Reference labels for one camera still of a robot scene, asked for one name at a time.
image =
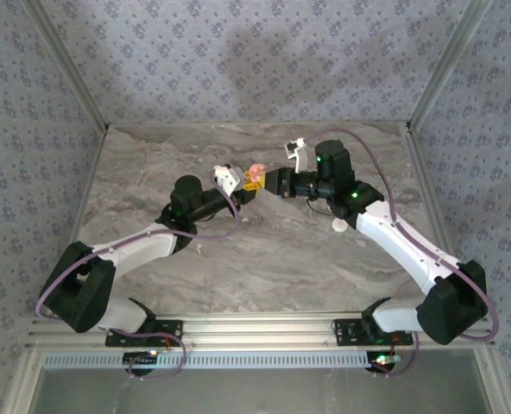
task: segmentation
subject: blue floral wallpaper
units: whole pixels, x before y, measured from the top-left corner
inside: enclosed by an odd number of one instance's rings
[[[22,5],[0,1],[0,408],[100,139]]]
[[[41,0],[109,123],[405,120],[468,0]]]
[[[486,267],[511,379],[511,0],[494,1],[419,137],[457,253]]]

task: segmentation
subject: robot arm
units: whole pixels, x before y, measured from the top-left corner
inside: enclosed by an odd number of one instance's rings
[[[292,141],[293,148],[305,144]],[[434,341],[447,344],[484,317],[487,306],[476,292],[445,264],[458,268],[486,292],[485,273],[475,261],[462,264],[443,252],[396,214],[372,185],[356,180],[350,154],[341,141],[322,141],[315,147],[317,171],[296,171],[283,167],[265,174],[265,189],[283,198],[323,198],[336,216],[333,227],[352,227],[368,236],[390,254],[419,285],[422,299],[384,298],[363,312],[368,335],[380,340],[386,332],[424,331]],[[400,225],[412,238],[402,234]],[[434,252],[438,259],[425,254],[416,243]]]
[[[237,210],[253,200],[260,187],[248,182],[247,174],[237,167],[216,166],[213,176]],[[142,231],[92,247],[81,241],[69,245],[41,290],[43,295],[51,289],[44,305],[79,333],[95,327],[144,331],[144,325],[153,315],[133,299],[112,295],[113,283],[139,266],[179,252],[192,240],[185,234],[197,234],[196,222],[231,209],[220,190],[203,191],[199,179],[192,175],[176,181],[170,198],[171,203],[155,223]],[[63,272],[87,257],[89,260],[70,272],[55,288],[51,287]]]

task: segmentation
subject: marble surface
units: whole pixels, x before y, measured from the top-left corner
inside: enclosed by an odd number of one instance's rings
[[[332,126],[222,124],[111,129],[98,163],[79,239],[109,242],[143,229],[169,202],[174,181],[200,177],[230,162],[290,166],[284,141]],[[420,201],[405,142],[395,122],[346,123],[373,148],[394,190],[399,212],[424,235],[432,232]],[[369,157],[349,136],[357,177],[384,187]],[[315,168],[310,157],[310,168]],[[315,207],[326,208],[318,201]],[[332,217],[310,211],[305,199],[283,200],[268,192],[241,210],[242,225],[226,241],[193,241],[185,250],[126,274],[114,292],[136,298],[158,314],[242,311],[354,311],[385,296],[420,294],[408,274],[373,241],[356,231],[336,233]],[[219,213],[199,224],[199,234],[233,226]]]

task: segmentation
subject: patterned wallpaper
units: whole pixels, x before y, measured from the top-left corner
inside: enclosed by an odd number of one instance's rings
[[[0,408],[99,139],[19,1],[0,1]]]
[[[463,258],[489,275],[511,379],[511,1],[494,1],[420,131]]]
[[[468,0],[42,0],[109,123],[405,120]]]

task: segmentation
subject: small pink object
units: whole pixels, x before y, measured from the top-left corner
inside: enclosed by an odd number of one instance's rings
[[[252,183],[259,183],[262,175],[265,175],[265,166],[263,164],[254,164],[249,168],[249,179]]]

